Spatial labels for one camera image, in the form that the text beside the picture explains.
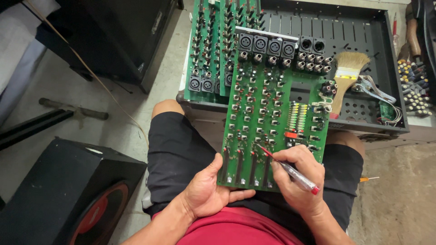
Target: orange component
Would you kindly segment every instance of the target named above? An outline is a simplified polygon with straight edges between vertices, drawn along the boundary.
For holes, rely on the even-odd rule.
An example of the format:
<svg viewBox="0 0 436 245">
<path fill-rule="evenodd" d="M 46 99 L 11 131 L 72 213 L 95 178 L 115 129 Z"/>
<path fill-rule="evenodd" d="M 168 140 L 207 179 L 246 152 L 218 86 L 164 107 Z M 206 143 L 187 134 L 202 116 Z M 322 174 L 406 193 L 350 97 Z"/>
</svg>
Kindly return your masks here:
<svg viewBox="0 0 436 245">
<path fill-rule="evenodd" d="M 285 137 L 296 139 L 297 138 L 297 134 L 296 133 L 291 133 L 291 132 L 286 132 L 285 133 Z"/>
</svg>

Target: knee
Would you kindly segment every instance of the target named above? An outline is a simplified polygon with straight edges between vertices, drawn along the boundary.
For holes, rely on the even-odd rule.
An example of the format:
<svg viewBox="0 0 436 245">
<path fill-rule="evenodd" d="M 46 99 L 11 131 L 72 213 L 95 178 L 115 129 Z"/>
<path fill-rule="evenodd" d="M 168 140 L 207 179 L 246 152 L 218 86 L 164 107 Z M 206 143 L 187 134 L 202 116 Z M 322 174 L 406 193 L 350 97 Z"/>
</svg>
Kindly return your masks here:
<svg viewBox="0 0 436 245">
<path fill-rule="evenodd" d="M 362 141 L 352 133 L 349 132 L 334 132 L 329 134 L 326 138 L 327 144 L 340 144 L 349 146 L 359 152 L 362 157 L 365 157 L 365 146 Z"/>
<path fill-rule="evenodd" d="M 153 119 L 156 115 L 163 112 L 178 112 L 182 115 L 185 114 L 182 107 L 179 105 L 179 103 L 177 103 L 175 99 L 166 99 L 164 101 L 157 103 L 153 107 L 151 118 Z"/>
</svg>

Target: ribbon cable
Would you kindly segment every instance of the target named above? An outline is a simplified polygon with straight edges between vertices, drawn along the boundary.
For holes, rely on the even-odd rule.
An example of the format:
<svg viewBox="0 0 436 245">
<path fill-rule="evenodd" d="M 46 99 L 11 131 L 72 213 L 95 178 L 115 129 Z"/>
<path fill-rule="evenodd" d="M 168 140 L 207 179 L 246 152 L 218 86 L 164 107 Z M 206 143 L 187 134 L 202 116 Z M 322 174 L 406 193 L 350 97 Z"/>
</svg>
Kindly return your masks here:
<svg viewBox="0 0 436 245">
<path fill-rule="evenodd" d="M 373 82 L 366 80 L 364 78 L 364 76 L 360 75 L 359 78 L 360 79 L 358 80 L 356 85 L 358 85 L 360 87 L 361 92 L 364 92 L 364 93 L 368 94 L 369 96 L 372 96 L 374 98 L 377 98 L 379 100 L 382 100 L 382 101 L 390 103 L 390 104 L 394 104 L 397 101 L 394 97 L 387 95 L 386 93 L 380 91 L 375 86 L 375 84 Z M 366 89 L 367 86 L 371 87 L 376 93 L 378 93 L 378 95 L 371 93 L 369 90 L 367 90 Z"/>
</svg>

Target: man's left hand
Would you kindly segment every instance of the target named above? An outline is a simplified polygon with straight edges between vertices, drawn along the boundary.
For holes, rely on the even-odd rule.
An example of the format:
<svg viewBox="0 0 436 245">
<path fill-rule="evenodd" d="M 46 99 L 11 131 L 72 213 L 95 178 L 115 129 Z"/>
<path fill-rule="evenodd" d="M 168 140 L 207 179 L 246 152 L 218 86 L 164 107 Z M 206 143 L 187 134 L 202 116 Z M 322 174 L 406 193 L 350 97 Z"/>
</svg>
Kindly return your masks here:
<svg viewBox="0 0 436 245">
<path fill-rule="evenodd" d="M 217 185 L 217 173 L 222 166 L 221 154 L 198 172 L 184 191 L 177 196 L 192 218 L 218 213 L 227 204 L 253 197 L 254 190 L 235 191 L 236 188 Z"/>
</svg>

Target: small circuit board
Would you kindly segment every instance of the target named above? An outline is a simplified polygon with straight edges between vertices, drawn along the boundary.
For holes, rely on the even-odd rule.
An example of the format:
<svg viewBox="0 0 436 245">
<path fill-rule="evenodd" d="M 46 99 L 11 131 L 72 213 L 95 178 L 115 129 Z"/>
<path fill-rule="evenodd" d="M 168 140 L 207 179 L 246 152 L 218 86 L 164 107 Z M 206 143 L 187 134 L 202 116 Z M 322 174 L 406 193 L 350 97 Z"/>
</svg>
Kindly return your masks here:
<svg viewBox="0 0 436 245">
<path fill-rule="evenodd" d="M 382 121 L 386 119 L 392 121 L 395 119 L 395 112 L 392 105 L 384 101 L 380 101 L 378 104 L 380 105 L 380 117 Z"/>
<path fill-rule="evenodd" d="M 270 152 L 305 145 L 321 163 L 328 103 L 336 87 L 334 81 L 323 79 L 322 69 L 298 67 L 302 59 L 294 54 L 299 54 L 299 38 L 239 27 L 235 33 L 238 42 L 222 146 L 223 166 L 217 183 L 279 192 L 270 167 L 272 159 L 256 144 Z M 256 46 L 260 42 L 265 48 Z"/>
<path fill-rule="evenodd" d="M 194 1 L 185 99 L 227 104 L 220 96 L 220 2 Z"/>
<path fill-rule="evenodd" d="M 220 75 L 222 96 L 229 97 L 232 84 L 234 57 L 238 43 L 235 28 L 246 27 L 261 30 L 263 27 L 260 0 L 222 0 L 220 9 L 221 53 Z"/>
</svg>

